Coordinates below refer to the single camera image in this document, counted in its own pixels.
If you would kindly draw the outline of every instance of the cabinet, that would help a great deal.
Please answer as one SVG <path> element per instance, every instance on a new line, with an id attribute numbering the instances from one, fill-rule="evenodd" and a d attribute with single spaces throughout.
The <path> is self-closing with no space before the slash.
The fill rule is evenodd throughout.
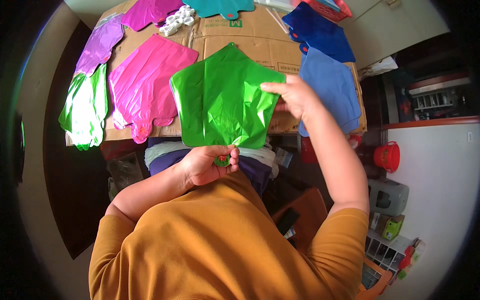
<path id="1" fill-rule="evenodd" d="M 339 23 L 357 69 L 428 38 L 448 32 L 429 0 L 344 0 L 353 18 Z"/>

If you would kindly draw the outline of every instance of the hand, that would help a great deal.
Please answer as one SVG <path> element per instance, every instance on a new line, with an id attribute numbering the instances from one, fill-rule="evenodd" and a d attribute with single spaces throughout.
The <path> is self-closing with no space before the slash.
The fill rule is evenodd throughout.
<path id="1" fill-rule="evenodd" d="M 230 165 L 219 167 L 215 157 L 230 154 Z M 190 185 L 204 185 L 239 169 L 240 151 L 235 145 L 203 146 L 192 149 L 180 162 Z"/>
<path id="2" fill-rule="evenodd" d="M 262 90 L 282 96 L 284 103 L 278 103 L 277 111 L 289 111 L 296 119 L 305 119 L 316 105 L 321 104 L 312 88 L 296 75 L 287 75 L 287 83 L 263 83 Z"/>

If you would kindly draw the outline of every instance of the green logo on cardboard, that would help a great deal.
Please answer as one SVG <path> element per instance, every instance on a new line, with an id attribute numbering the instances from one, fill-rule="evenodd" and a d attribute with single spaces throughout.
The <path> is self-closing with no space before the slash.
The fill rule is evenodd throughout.
<path id="1" fill-rule="evenodd" d="M 241 20 L 231 20 L 230 27 L 243 27 Z"/>

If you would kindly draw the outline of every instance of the red bucket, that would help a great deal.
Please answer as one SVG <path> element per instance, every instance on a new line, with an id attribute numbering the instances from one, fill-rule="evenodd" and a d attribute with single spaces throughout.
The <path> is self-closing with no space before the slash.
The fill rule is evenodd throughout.
<path id="1" fill-rule="evenodd" d="M 375 149 L 373 160 L 377 167 L 384 168 L 388 173 L 393 173 L 400 164 L 400 148 L 396 142 L 388 142 L 386 145 Z"/>

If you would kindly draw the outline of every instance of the shirt sleeve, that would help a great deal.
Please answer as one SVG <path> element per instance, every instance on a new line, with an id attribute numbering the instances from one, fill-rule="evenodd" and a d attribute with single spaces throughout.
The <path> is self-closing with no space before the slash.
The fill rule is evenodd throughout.
<path id="1" fill-rule="evenodd" d="M 91 299 L 112 299 L 119 288 L 119 253 L 123 240 L 134 226 L 119 216 L 106 215 L 100 220 L 93 247 L 88 286 Z"/>
<path id="2" fill-rule="evenodd" d="M 367 214 L 346 208 L 328 216 L 313 238 L 307 257 L 334 299 L 354 299 L 358 293 L 367 231 Z"/>

